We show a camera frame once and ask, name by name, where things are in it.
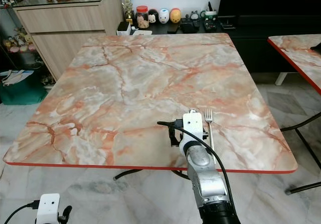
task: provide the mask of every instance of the jar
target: jar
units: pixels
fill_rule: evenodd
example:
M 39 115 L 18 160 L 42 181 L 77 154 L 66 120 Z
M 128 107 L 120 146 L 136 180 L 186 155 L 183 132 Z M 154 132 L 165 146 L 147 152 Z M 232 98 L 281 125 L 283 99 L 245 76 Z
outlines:
M 149 21 L 148 21 L 148 7 L 147 6 L 138 6 L 136 7 L 136 19 L 138 28 L 148 28 Z

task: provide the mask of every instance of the marble table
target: marble table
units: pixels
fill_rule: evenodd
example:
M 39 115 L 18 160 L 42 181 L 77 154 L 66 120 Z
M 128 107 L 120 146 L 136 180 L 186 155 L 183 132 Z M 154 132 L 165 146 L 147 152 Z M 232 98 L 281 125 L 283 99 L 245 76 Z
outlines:
M 214 112 L 227 171 L 291 173 L 296 160 L 227 34 L 89 41 L 4 157 L 11 165 L 186 170 L 157 121 Z
M 310 49 L 321 42 L 321 34 L 273 36 L 268 42 L 321 94 L 321 55 Z

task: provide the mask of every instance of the red jar lid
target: red jar lid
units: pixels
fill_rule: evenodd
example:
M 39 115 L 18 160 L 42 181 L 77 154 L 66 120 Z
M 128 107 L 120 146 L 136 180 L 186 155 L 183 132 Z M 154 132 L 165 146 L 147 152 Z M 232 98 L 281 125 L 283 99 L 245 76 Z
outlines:
M 148 12 L 148 7 L 147 6 L 137 6 L 136 11 L 141 12 L 141 13 Z

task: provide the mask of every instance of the silver fork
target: silver fork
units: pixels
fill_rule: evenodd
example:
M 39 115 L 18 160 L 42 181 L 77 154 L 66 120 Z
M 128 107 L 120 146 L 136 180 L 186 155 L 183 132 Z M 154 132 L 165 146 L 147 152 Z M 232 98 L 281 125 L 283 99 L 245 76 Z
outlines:
M 210 143 L 211 143 L 211 148 L 214 150 L 214 143 L 213 143 L 213 136 L 212 136 L 212 128 L 211 128 L 211 123 L 213 122 L 213 115 L 212 115 L 212 110 L 210 110 L 209 108 L 207 108 L 205 110 L 205 121 L 209 124 L 209 130 L 210 130 Z

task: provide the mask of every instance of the orange egg figurine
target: orange egg figurine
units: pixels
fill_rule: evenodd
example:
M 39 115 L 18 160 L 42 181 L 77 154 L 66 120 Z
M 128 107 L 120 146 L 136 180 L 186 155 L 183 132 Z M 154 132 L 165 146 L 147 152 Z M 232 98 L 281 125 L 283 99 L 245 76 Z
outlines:
M 181 10 L 178 8 L 173 8 L 170 14 L 170 20 L 173 23 L 178 23 L 180 22 L 182 17 Z

